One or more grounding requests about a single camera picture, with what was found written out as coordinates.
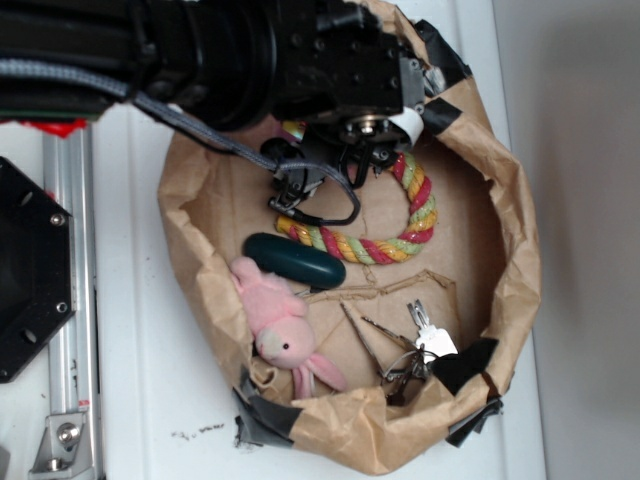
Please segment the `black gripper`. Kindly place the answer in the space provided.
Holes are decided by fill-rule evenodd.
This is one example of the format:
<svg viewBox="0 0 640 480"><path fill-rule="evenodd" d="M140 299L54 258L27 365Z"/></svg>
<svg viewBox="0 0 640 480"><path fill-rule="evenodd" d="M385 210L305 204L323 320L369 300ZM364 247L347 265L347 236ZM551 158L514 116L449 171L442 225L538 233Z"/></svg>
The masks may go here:
<svg viewBox="0 0 640 480"><path fill-rule="evenodd" d="M272 1L271 114L336 139L412 146L424 126L425 51L386 30L382 9L349 1Z"/></svg>

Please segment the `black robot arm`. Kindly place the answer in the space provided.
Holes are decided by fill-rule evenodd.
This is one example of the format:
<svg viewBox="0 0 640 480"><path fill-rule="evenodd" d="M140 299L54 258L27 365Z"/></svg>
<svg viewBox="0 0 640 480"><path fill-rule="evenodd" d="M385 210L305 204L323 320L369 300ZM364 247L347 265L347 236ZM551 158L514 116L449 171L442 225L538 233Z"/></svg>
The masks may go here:
<svg viewBox="0 0 640 480"><path fill-rule="evenodd" d="M75 66L220 131L266 116L345 127L425 96L372 8L345 1L5 1L1 56Z"/></svg>

